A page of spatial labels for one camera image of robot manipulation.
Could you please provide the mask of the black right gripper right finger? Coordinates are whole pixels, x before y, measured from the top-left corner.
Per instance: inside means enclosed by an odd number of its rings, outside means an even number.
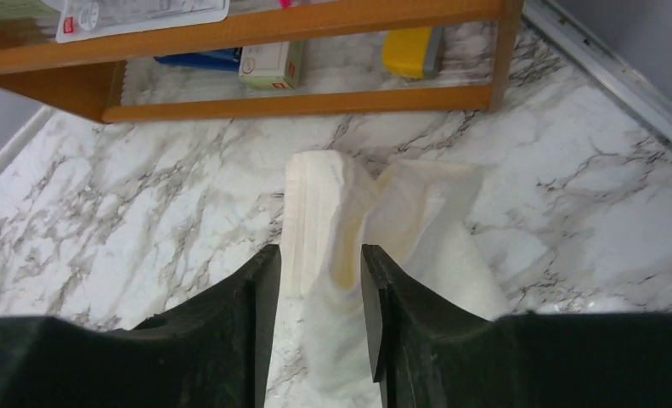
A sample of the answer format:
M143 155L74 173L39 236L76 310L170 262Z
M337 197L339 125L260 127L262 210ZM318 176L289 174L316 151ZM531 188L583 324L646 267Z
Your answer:
M373 380L385 407L672 407L672 313L480 318L362 248Z

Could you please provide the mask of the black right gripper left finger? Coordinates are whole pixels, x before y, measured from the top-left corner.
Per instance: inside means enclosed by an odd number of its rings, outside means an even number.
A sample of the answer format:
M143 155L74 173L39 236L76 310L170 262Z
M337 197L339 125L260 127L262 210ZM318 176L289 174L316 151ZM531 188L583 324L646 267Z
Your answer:
M0 318L0 407L261 407L280 250L130 330Z

